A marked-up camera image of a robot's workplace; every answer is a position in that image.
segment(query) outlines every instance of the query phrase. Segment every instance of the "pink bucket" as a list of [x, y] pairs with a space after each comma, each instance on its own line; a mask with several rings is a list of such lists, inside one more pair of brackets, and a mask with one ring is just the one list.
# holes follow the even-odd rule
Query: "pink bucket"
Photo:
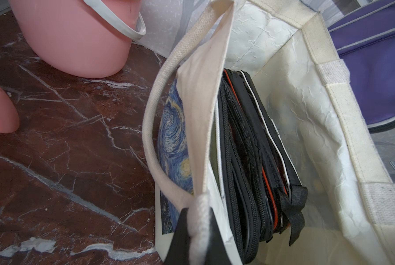
[[9, 0], [25, 40], [43, 61], [75, 76], [102, 78], [126, 64], [146, 34], [140, 0]]

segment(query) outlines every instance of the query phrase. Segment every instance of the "marble floor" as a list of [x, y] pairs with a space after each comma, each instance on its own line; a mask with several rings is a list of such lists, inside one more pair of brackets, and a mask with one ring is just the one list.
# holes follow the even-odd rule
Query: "marble floor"
[[114, 76], [71, 76], [0, 16], [0, 87], [20, 115], [0, 134], [0, 264], [162, 263], [141, 124], [163, 61], [132, 45]]

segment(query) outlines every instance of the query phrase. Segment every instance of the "black strap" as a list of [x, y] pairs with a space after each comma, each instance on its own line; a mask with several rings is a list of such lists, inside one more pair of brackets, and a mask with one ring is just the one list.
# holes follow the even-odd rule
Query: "black strap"
[[290, 228], [292, 230], [290, 233], [289, 246], [291, 246], [296, 241], [296, 239], [298, 239], [301, 230], [305, 226], [305, 219], [303, 218], [301, 211], [305, 206], [306, 198], [308, 197], [308, 189], [306, 187], [291, 186], [290, 188], [292, 193], [291, 202], [289, 197], [287, 197], [283, 191], [276, 189], [280, 199], [281, 211], [287, 221], [290, 223]]

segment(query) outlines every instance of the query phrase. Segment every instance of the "black zippered case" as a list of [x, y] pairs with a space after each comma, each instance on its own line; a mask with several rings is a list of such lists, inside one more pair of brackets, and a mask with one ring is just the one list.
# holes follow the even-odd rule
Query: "black zippered case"
[[259, 241], [289, 225], [289, 244], [296, 241], [308, 192], [248, 73], [224, 70], [218, 106], [228, 218], [242, 262], [249, 263]]

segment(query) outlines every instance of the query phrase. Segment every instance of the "bucket handle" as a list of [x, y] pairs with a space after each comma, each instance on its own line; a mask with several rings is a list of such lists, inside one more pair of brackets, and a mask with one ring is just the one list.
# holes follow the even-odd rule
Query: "bucket handle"
[[107, 7], [102, 0], [83, 0], [88, 6], [93, 8], [104, 20], [106, 20], [112, 27], [126, 35], [132, 40], [139, 40], [146, 34], [146, 25], [143, 21], [142, 14], [139, 13], [140, 20], [137, 23], [139, 31], [135, 31], [124, 23], [112, 10]]

